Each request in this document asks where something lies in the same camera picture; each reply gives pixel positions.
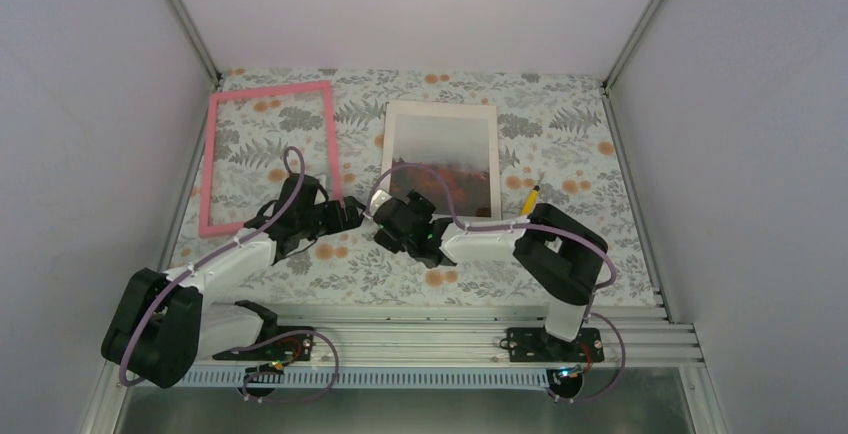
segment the photograph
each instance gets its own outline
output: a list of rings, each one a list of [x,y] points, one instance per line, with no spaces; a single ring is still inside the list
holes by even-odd
[[[386,109],[383,171],[404,164],[427,166],[445,180],[456,214],[501,219],[497,108],[434,102],[391,101]],[[402,199],[415,190],[448,215],[439,181],[420,169],[392,172],[383,184]]]

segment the black mounting plate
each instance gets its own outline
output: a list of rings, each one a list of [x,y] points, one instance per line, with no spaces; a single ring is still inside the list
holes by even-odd
[[[283,334],[284,332],[290,331],[299,331],[299,330],[307,330],[312,331],[311,327],[307,326],[277,326],[276,332],[273,333],[269,337],[277,336]],[[296,334],[291,336],[293,339],[297,339],[301,345],[303,345],[304,341],[309,341],[307,344],[309,346],[303,346],[300,351],[300,356],[295,361],[308,361],[310,356],[312,355],[312,346],[314,345],[314,340],[311,334]],[[286,359],[287,356],[292,355],[292,345],[287,342],[277,341],[273,344],[269,344],[265,347],[246,352],[238,352],[233,353],[231,351],[219,352],[212,356],[212,359],[216,361],[268,361],[273,362],[277,360]]]
[[[557,352],[552,353],[548,343],[556,343]],[[580,345],[588,348],[592,362],[604,360],[601,333],[595,328],[584,327],[572,342],[554,340],[542,327],[511,327],[501,347],[509,351],[509,362],[583,362],[586,353]]]

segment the gray floor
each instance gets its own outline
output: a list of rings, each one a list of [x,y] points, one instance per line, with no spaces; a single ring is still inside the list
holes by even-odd
[[[612,374],[587,376],[586,392]],[[282,395],[301,396],[307,391]],[[689,433],[677,369],[631,369],[597,402],[554,404],[539,392],[338,390],[305,405],[242,401],[231,389],[135,388],[123,433]]]

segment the yellow pen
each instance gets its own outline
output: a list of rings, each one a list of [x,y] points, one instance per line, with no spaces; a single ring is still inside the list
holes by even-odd
[[[533,206],[536,205],[536,198],[539,197],[539,186],[536,185],[530,191],[530,194],[527,194],[527,200],[524,201],[524,207],[521,208],[521,215],[526,216],[533,212]]]

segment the pink picture frame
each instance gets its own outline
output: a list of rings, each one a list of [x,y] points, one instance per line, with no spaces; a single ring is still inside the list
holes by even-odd
[[[209,220],[212,207],[212,185],[214,182],[212,176],[214,172],[213,164],[215,162],[215,132],[218,124],[218,103],[319,91],[324,97],[324,121],[327,128],[327,158],[329,159],[330,175],[333,177],[332,198],[342,199],[341,170],[339,169],[339,153],[336,145],[336,124],[333,109],[333,88],[329,81],[215,92],[209,96],[209,112],[206,118],[206,145],[203,150],[203,177],[200,186],[200,219],[197,226],[197,233],[200,237],[232,235],[244,226],[244,221],[213,226]]]

